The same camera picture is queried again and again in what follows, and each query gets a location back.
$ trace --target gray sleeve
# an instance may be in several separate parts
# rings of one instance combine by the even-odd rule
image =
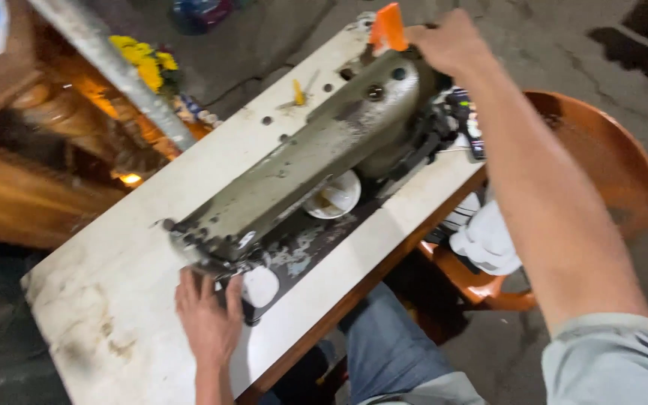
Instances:
[[[648,318],[572,319],[553,335],[541,366],[549,405],[648,404]]]

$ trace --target table top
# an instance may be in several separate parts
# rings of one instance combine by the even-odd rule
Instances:
[[[27,301],[73,403],[193,404],[194,359],[174,289],[186,263],[156,226],[181,219],[294,134],[346,83],[339,68],[367,33],[342,30],[217,130],[106,211],[22,279]],[[276,109],[319,71],[307,105]],[[269,116],[272,124],[264,125]],[[465,153],[442,153],[341,242],[253,328],[230,367],[239,396],[297,344],[477,171]]]

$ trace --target cracked floor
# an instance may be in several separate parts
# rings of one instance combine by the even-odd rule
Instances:
[[[363,11],[390,0],[260,0],[211,33],[182,37],[162,16],[169,0],[92,0],[115,33],[171,44],[187,91],[228,117],[281,78]],[[595,105],[648,151],[648,77],[607,60],[591,30],[620,27],[636,0],[407,0],[405,23],[424,23],[461,6],[524,89],[545,89]],[[122,21],[107,18],[129,15]],[[648,297],[648,233],[631,245]],[[471,313],[471,324],[442,350],[492,404],[543,404],[540,356],[549,336],[538,311]]]

